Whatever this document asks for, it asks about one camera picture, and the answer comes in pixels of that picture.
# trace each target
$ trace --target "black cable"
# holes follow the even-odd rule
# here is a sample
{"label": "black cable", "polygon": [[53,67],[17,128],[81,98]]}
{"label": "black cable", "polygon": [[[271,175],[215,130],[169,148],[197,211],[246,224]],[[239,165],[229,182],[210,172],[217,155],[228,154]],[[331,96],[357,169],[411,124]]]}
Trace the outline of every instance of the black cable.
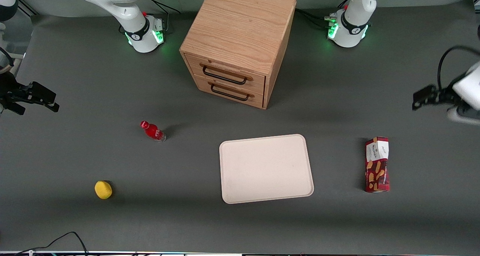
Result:
{"label": "black cable", "polygon": [[303,10],[299,10],[299,9],[295,9],[297,12],[300,12],[300,14],[302,14],[308,21],[310,21],[312,24],[314,24],[315,26],[317,27],[320,27],[320,28],[326,28],[318,23],[316,23],[313,19],[311,19],[308,15],[309,13],[307,12],[307,14],[303,13],[304,11]]}
{"label": "black cable", "polygon": [[18,7],[18,8],[19,8],[19,10],[21,10],[23,13],[25,13],[25,15],[27,15],[28,17],[30,17],[30,15],[29,15],[24,9],[22,9],[22,7]]}
{"label": "black cable", "polygon": [[14,66],[14,59],[2,47],[0,47],[0,51],[7,57],[9,65],[13,67]]}
{"label": "black cable", "polygon": [[158,1],[156,1],[156,0],[151,0],[151,1],[153,1],[154,3],[157,3],[157,4],[159,4],[159,5],[165,6],[165,7],[169,8],[169,9],[172,9],[172,10],[178,12],[178,13],[181,13],[180,10],[174,9],[174,8],[172,8],[172,7],[170,7],[170,6],[167,6],[167,5],[163,4],[163,3],[160,3],[160,2],[158,2]]}
{"label": "black cable", "polygon": [[51,246],[53,243],[55,243],[58,239],[61,239],[62,237],[64,237],[64,236],[67,235],[67,234],[75,234],[75,236],[77,237],[77,239],[78,239],[78,240],[80,241],[80,243],[82,244],[82,248],[84,249],[85,255],[87,255],[88,253],[87,253],[87,249],[86,249],[86,247],[85,247],[85,244],[84,244],[84,242],[82,241],[82,239],[78,236],[78,234],[77,234],[76,232],[67,232],[66,234],[64,234],[64,235],[58,237],[57,239],[53,240],[52,242],[50,242],[50,244],[48,244],[47,246],[39,246],[39,247],[33,247],[33,248],[31,248],[31,249],[26,249],[26,250],[24,250],[24,251],[20,251],[19,253],[15,253],[13,256],[18,256],[18,255],[20,255],[20,254],[22,254],[22,253],[25,253],[25,252],[27,252],[27,251],[30,251],[30,250],[46,249],[46,248],[48,248],[49,246]]}
{"label": "black cable", "polygon": [[300,13],[303,13],[304,15],[308,15],[308,16],[310,16],[311,18],[315,18],[315,19],[319,19],[319,20],[323,20],[323,19],[324,19],[323,17],[317,16],[317,15],[313,15],[313,14],[311,14],[311,13],[309,13],[309,12],[306,12],[305,10],[295,9],[295,11],[300,12]]}
{"label": "black cable", "polygon": [[27,4],[25,4],[22,0],[18,0],[23,6],[25,6],[33,15],[37,15]]}
{"label": "black cable", "polygon": [[340,5],[337,6],[337,8],[341,8],[348,0],[343,0],[342,3],[340,3]]}
{"label": "black cable", "polygon": [[438,89],[442,89],[442,82],[441,82],[442,65],[444,63],[444,60],[445,60],[446,56],[453,50],[463,50],[463,51],[467,51],[467,52],[470,52],[470,53],[473,53],[473,54],[476,54],[476,55],[480,56],[480,51],[478,51],[476,49],[473,49],[473,48],[470,48],[468,46],[463,46],[463,45],[456,45],[456,46],[453,46],[453,47],[449,48],[447,51],[445,51],[445,53],[442,55],[442,58],[440,58],[440,62],[438,63],[438,70],[437,70]]}

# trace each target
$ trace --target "sponge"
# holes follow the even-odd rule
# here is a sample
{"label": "sponge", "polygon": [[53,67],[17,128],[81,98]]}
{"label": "sponge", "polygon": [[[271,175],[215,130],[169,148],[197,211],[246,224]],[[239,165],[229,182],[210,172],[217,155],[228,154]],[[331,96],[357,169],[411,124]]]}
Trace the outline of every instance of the sponge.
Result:
{"label": "sponge", "polygon": [[95,184],[95,193],[98,198],[106,200],[112,196],[112,187],[106,181],[98,181]]}

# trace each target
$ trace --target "plastic tray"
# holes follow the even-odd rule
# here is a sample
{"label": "plastic tray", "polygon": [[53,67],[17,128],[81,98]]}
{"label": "plastic tray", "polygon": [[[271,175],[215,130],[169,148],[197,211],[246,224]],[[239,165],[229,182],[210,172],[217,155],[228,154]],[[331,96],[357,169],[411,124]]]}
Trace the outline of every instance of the plastic tray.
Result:
{"label": "plastic tray", "polygon": [[222,198],[228,204],[312,195],[302,135],[226,141],[220,145]]}

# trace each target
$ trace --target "drawer handle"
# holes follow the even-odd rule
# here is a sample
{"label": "drawer handle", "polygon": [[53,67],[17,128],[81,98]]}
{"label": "drawer handle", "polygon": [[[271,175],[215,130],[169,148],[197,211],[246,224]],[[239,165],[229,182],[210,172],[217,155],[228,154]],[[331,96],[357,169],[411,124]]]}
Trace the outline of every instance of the drawer handle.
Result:
{"label": "drawer handle", "polygon": [[231,97],[232,99],[238,99],[238,100],[241,100],[241,101],[247,101],[247,99],[248,99],[248,97],[249,97],[248,94],[247,94],[247,97],[245,97],[245,98],[243,98],[243,97],[237,97],[237,96],[234,96],[234,95],[230,95],[230,94],[227,94],[227,93],[225,93],[225,92],[221,92],[221,91],[218,91],[218,90],[213,89],[214,86],[215,86],[214,84],[211,84],[211,87],[210,87],[210,89],[211,89],[211,91],[212,91],[213,93],[217,93],[217,94],[221,94],[221,95],[223,95],[223,96]]}
{"label": "drawer handle", "polygon": [[207,76],[211,76],[211,77],[214,77],[214,78],[217,78],[217,79],[220,79],[220,80],[224,80],[224,81],[236,84],[236,85],[245,85],[245,83],[247,82],[247,77],[245,77],[243,79],[243,81],[239,82],[239,81],[231,80],[231,79],[228,79],[228,78],[225,78],[225,77],[221,77],[221,76],[213,74],[213,73],[208,73],[208,72],[205,71],[206,69],[207,69],[207,66],[204,66],[203,71],[204,71],[204,74],[207,75]]}

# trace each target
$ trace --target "wooden cabinet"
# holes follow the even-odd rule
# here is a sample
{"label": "wooden cabinet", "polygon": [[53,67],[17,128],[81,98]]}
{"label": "wooden cabinet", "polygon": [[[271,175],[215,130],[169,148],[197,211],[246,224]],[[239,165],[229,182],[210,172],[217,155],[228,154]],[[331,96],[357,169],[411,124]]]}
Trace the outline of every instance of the wooden cabinet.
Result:
{"label": "wooden cabinet", "polygon": [[266,109],[296,0],[205,0],[180,54],[199,90]]}

